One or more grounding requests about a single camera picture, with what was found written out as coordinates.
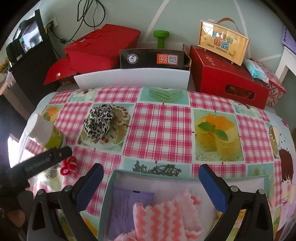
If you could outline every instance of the red hair tie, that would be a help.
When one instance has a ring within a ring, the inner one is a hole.
[[[71,156],[68,159],[62,161],[62,167],[60,169],[60,174],[62,176],[69,175],[71,171],[74,171],[76,168],[76,158]]]

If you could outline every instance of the electrical outlet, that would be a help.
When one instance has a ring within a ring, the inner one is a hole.
[[[51,21],[53,21],[53,23],[54,23],[54,28],[57,27],[57,25],[58,25],[58,24],[57,24],[57,18],[54,17],[52,20],[50,20],[50,21],[47,23],[47,25],[44,26],[44,28],[46,28],[46,26],[49,27],[49,23],[50,23]]]

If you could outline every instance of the white bottle cap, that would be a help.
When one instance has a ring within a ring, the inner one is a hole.
[[[30,117],[26,126],[26,134],[35,138],[39,145],[44,146],[51,137],[53,124],[39,114]]]

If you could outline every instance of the orange sticker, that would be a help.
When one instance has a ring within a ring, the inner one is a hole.
[[[158,53],[156,63],[178,65],[178,55]]]

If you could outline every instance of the light green wall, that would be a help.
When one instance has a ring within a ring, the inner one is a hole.
[[[33,9],[39,8],[43,23],[49,22],[53,17],[57,18],[58,27],[55,32],[59,37],[69,39],[76,31],[79,24],[76,22],[77,4],[79,0],[41,0]],[[163,0],[101,0],[106,9],[104,23],[124,25],[141,31],[139,41],[142,42],[150,23],[163,3]],[[165,0],[168,2],[156,21],[150,35],[145,42],[155,42],[153,30],[164,29],[170,31],[169,42],[196,45],[200,20],[219,20],[223,17],[232,18],[243,34],[250,38],[248,54],[255,59],[261,59],[283,53],[281,36],[283,24],[278,17],[259,0]],[[87,21],[92,23],[92,15],[95,5],[91,7]],[[95,21],[101,21],[103,11],[98,6]],[[226,27],[234,29],[230,22],[223,23]],[[91,28],[82,25],[74,39],[89,33]],[[59,53],[66,45],[52,36],[54,47]],[[5,51],[0,51],[0,60],[5,56]],[[264,61],[273,72],[277,69],[280,57]],[[295,128],[293,114],[296,113],[296,101],[293,90],[296,77],[288,74],[284,85],[289,87],[288,93],[276,106],[278,115],[282,117],[290,128]]]

